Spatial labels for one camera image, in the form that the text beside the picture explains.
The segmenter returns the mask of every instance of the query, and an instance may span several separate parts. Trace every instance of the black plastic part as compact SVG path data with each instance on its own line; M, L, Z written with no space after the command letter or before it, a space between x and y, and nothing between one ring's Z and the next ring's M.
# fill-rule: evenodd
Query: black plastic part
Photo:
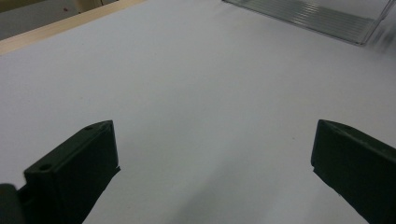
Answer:
M80 224L119 170L113 122L93 124L25 170L20 204L12 206L22 209L26 224Z
M0 185L0 223L25 224L18 192L10 184Z
M320 120L311 163L369 223L396 223L395 148L344 124Z

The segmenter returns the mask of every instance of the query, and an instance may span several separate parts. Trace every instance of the clear plastic container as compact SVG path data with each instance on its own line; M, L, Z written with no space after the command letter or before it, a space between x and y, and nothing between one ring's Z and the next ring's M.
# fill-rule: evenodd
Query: clear plastic container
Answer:
M396 0L223 0L349 43L364 45Z

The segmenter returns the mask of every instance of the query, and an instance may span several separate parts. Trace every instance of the floor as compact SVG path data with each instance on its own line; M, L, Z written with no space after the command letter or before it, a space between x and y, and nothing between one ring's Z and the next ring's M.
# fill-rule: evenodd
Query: floor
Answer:
M104 5L115 0L104 0ZM0 40L78 14L73 0L47 0L0 13Z

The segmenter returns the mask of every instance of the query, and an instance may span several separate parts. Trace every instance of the screw hole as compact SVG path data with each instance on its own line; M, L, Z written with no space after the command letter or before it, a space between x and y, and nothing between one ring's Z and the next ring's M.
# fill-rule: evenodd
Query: screw hole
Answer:
M40 166L40 171L48 171L52 166L50 164L44 164Z

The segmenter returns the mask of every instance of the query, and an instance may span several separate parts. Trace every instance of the white table surface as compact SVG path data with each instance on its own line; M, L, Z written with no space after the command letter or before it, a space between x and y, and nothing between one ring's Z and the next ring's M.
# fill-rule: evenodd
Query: white table surface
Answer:
M84 223L366 223L310 165L318 119L396 146L396 46L218 0L148 0L0 56L0 181L113 119L121 172Z

